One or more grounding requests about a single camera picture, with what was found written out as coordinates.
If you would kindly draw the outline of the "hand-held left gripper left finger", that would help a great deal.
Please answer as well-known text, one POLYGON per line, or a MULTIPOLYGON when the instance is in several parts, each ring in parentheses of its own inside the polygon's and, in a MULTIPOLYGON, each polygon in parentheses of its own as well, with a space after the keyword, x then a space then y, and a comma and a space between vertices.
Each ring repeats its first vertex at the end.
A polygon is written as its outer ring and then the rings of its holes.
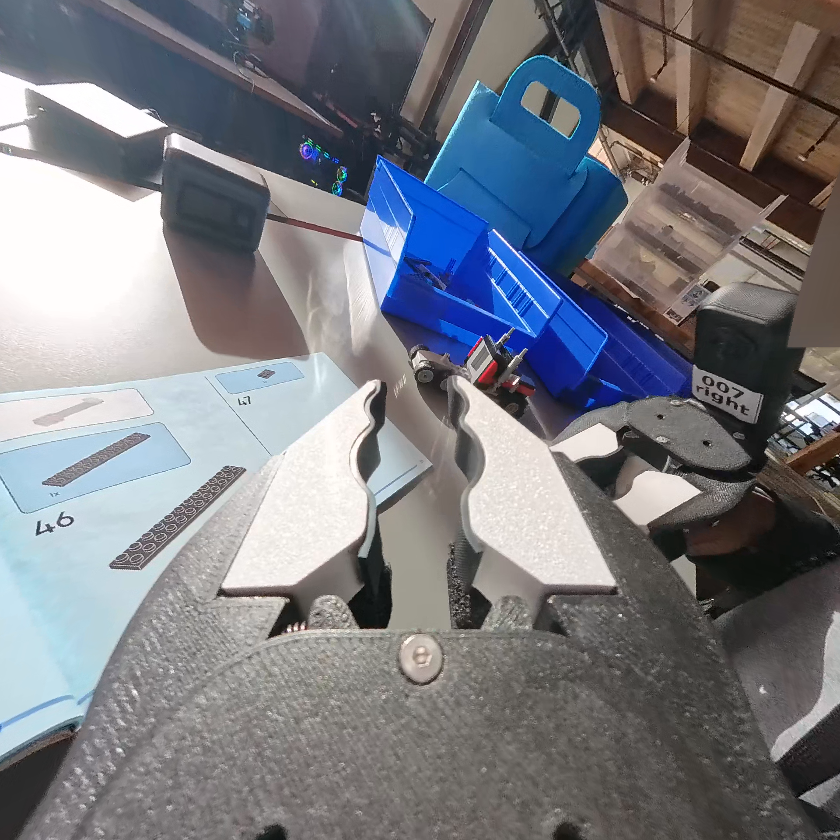
POLYGON ((377 601, 368 479, 381 462, 386 386, 371 380, 269 462, 266 489, 222 581, 227 596, 285 596, 307 612, 323 595, 377 601))

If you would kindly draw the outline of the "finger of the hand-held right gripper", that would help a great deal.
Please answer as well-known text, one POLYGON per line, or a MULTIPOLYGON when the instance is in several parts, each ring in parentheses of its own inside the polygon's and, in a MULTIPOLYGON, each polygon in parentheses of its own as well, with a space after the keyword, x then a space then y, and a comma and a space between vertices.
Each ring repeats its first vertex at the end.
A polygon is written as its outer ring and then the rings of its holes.
POLYGON ((578 466, 609 466, 624 458, 616 431, 596 423, 550 444, 553 455, 561 455, 578 466))
POLYGON ((699 494, 682 477, 660 472, 640 457, 627 457, 617 474, 613 502, 631 522, 648 527, 699 494))

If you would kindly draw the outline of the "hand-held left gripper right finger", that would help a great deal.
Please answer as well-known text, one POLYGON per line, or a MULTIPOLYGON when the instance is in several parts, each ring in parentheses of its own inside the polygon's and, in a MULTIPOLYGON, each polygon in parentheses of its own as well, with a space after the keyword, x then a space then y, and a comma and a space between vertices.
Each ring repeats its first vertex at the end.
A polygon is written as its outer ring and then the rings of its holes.
POLYGON ((614 595, 616 579, 550 447, 462 377, 448 380, 455 462, 466 486, 449 578, 464 603, 614 595))

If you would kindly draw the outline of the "red black toy brick truck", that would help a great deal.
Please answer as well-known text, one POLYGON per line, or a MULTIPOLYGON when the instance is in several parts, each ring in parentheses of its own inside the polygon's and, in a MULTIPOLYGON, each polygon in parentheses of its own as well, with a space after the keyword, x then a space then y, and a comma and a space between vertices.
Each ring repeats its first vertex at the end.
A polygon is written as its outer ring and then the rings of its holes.
POLYGON ((450 379, 464 378, 507 414, 522 419, 536 388, 519 371, 527 350, 513 353, 508 348, 515 332, 515 328, 510 328, 497 340, 488 334, 481 336, 459 364, 449 353, 436 353, 423 344, 415 345, 408 352, 414 380, 446 393, 450 379))

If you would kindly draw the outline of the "light blue instruction booklet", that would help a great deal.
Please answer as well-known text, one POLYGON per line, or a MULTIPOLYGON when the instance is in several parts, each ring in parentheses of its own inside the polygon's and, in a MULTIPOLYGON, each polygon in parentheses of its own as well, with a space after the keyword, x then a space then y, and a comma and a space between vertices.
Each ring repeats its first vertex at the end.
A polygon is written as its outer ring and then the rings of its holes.
MULTIPOLYGON (((85 717, 132 616, 192 543, 222 581, 268 465, 354 385, 323 353, 2 396, 2 761, 85 717)), ((432 463, 389 419, 368 479, 387 509, 432 463)))

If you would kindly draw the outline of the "blue plastic bin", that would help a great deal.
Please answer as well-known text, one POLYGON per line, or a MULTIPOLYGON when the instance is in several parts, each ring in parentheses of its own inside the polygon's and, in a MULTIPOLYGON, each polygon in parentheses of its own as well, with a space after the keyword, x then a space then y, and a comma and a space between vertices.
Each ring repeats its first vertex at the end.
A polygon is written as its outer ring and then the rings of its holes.
POLYGON ((481 331, 512 329, 513 348, 528 351, 552 396, 579 407, 688 396, 690 364, 657 336, 573 282, 554 282, 495 231, 479 244, 469 298, 492 317, 481 331))
POLYGON ((379 158, 360 233, 381 310, 462 343, 491 333, 481 328, 492 327, 492 317, 469 298, 478 291, 479 241, 489 231, 480 217, 379 158), (406 256, 441 269, 457 260, 447 290, 414 278, 406 256))

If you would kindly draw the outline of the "person's right forearm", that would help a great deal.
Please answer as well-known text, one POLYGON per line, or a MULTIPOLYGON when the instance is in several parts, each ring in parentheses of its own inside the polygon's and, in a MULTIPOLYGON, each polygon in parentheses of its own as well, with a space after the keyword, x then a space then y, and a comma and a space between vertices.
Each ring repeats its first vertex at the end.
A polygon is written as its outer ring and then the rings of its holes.
POLYGON ((776 500, 771 532, 751 549, 689 559, 746 600, 787 581, 838 561, 837 524, 797 500, 769 493, 776 500))

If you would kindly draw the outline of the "grey desk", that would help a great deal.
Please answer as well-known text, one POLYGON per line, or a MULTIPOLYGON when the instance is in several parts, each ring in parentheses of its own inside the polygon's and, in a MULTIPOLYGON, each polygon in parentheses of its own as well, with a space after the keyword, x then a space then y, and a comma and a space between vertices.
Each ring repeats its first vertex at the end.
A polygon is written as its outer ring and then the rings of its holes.
POLYGON ((431 469, 378 508, 392 569, 389 627, 450 625, 448 544, 460 524, 447 396, 425 396, 407 350, 417 325, 386 316, 357 236, 364 210, 269 175, 269 210, 336 238, 268 222, 257 251, 164 225, 161 194, 2 149, 2 396, 85 390, 325 354, 354 385, 388 388, 386 419, 431 469))

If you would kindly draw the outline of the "person's right hand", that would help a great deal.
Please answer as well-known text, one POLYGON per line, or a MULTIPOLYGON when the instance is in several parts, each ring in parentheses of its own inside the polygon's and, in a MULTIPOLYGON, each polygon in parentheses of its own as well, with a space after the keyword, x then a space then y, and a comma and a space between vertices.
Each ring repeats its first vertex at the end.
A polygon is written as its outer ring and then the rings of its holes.
POLYGON ((714 522, 687 528, 685 554, 689 559, 697 559, 754 548, 773 530, 775 521, 776 500, 755 488, 714 522))

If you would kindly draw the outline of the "clear plastic storage drawers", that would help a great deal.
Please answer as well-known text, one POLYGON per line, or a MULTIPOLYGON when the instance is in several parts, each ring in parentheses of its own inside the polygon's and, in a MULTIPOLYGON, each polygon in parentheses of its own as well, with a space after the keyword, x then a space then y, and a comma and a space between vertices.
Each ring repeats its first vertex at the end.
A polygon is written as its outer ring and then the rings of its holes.
POLYGON ((684 139, 594 248, 590 262, 674 324, 708 297, 701 281, 787 198, 750 201, 688 162, 684 139))

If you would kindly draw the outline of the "person's grey sweatshirt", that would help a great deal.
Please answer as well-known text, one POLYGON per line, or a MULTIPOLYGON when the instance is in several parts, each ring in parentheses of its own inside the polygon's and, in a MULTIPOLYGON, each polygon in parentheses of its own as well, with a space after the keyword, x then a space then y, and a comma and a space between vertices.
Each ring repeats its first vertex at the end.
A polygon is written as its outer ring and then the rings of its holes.
POLYGON ((770 751, 818 828, 838 838, 838 563, 715 621, 770 751))

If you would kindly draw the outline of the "pile of loose toy bricks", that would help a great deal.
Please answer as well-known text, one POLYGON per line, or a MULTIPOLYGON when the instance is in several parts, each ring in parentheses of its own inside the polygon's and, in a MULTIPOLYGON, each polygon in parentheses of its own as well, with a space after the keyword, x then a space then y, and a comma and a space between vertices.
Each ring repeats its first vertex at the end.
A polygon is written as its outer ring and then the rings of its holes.
POLYGON ((446 291, 455 273, 457 260, 451 259, 446 267, 441 269, 427 259, 408 255, 404 258, 404 264, 414 278, 427 283, 430 287, 446 291))

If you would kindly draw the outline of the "blue felt carrier bag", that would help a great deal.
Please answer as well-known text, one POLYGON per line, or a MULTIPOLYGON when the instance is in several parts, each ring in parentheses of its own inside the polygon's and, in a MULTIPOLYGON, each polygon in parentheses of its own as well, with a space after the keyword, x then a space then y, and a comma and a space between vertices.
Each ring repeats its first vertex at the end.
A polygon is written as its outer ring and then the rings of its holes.
POLYGON ((627 206, 621 180, 589 154, 600 126, 593 86, 555 59, 534 56, 501 94, 477 82, 424 182, 545 273, 571 277, 627 206), (572 129, 555 129, 523 106, 536 83, 577 112, 572 129))

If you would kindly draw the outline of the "computer case with coloured lights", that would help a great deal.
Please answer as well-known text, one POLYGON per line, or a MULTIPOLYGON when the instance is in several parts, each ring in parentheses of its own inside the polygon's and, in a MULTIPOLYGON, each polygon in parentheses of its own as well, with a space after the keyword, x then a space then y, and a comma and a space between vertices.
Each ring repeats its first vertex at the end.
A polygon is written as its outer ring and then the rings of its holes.
POLYGON ((305 183, 334 196, 343 194, 349 173, 339 157, 309 136, 302 137, 298 154, 305 183))

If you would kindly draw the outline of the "dark rectangular adapter box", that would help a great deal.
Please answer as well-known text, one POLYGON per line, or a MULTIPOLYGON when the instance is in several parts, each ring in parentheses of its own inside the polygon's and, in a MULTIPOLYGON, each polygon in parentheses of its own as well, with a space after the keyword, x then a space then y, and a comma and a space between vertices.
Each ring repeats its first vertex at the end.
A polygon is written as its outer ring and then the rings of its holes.
POLYGON ((163 160, 170 129, 153 114, 90 82, 52 83, 24 92, 39 145, 105 172, 145 175, 163 160))

